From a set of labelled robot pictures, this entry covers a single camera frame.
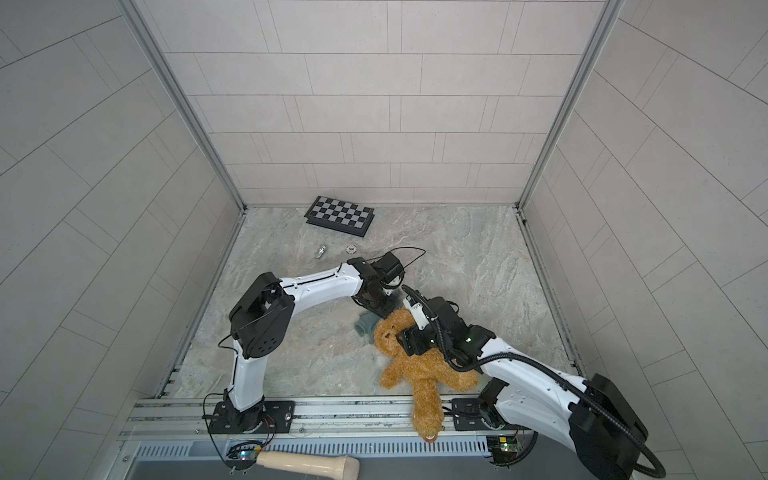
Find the black and white checkered board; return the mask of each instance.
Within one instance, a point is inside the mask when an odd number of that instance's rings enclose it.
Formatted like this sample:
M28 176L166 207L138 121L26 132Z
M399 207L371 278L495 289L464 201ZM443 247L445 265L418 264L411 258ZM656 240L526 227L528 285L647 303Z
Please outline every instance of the black and white checkered board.
M317 197L304 217L312 225L364 237L373 220L373 209L344 200Z

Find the teddy bear head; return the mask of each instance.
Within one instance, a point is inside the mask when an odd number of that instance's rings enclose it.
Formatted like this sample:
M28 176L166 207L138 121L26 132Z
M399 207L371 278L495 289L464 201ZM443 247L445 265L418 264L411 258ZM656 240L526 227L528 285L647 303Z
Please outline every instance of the teddy bear head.
M397 343L396 335L415 324L413 315L407 309L395 310L376 326L376 330L373 332L373 343L381 353L395 358L398 353L403 353L402 347Z

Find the tiled wall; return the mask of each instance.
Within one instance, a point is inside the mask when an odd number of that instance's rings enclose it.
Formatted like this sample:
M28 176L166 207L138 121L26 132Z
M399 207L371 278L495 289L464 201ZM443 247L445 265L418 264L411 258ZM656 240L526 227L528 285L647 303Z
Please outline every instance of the tiled wall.
M237 215L111 0L0 2L0 478L86 475Z
M768 2L632 0L525 215L672 478L768 472Z
M517 201L603 6L137 3L249 204Z

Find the marble floor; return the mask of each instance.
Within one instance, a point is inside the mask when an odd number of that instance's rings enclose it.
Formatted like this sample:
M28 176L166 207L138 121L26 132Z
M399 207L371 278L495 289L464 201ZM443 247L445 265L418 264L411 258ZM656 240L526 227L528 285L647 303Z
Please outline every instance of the marble floor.
M338 266L350 257L375 257L414 246L425 256L406 270L405 284L428 298L457 302L467 324L482 325L515 348L557 369L573 371L541 290L512 207L378 207L365 238L306 224L305 209L249 210L213 298L184 359L175 398L221 392L232 374L232 352L216 344L230 331L227 314L256 277L299 276ZM347 245L358 247L355 255ZM318 247L327 246L316 259ZM419 252L399 250L408 263ZM270 355L266 396L409 394L403 381L379 386L389 363L353 324L365 310L338 299L291 319ZM451 391L443 386L444 393Z

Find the teddy bear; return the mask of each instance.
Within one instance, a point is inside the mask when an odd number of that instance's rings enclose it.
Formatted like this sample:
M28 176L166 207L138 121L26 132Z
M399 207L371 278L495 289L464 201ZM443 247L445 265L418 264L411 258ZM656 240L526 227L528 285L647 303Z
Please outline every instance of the teddy bear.
M466 392L477 385L478 374L475 371L456 372L445 363L438 349L430 349L420 356L407 356L397 343L396 335L413 325L413 315L403 308L389 314L376 327L373 343L381 353L392 359L382 372L379 384L391 389L402 377L410 382L413 388L411 423L424 440L434 442L445 418L437 390L438 382L458 392Z

